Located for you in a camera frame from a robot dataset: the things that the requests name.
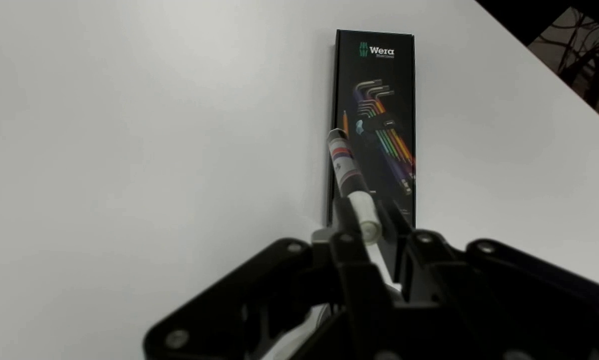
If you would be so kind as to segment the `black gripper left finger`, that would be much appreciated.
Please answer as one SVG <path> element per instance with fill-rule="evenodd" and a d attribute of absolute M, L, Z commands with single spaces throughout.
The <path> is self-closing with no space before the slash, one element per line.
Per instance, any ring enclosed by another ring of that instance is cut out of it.
<path fill-rule="evenodd" d="M 262 360 L 319 306 L 331 311 L 290 360 L 375 360 L 393 352 L 383 255 L 348 200 L 320 243 L 281 238 L 148 329 L 144 360 Z"/>

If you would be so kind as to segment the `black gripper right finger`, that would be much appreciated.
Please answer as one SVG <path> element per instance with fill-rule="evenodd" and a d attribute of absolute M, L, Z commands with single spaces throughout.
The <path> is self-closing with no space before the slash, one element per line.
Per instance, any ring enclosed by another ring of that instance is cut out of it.
<path fill-rule="evenodd" d="M 381 221 L 404 306 L 432 313 L 432 360 L 599 360 L 599 282 L 493 238 L 456 251 L 391 200 Z"/>

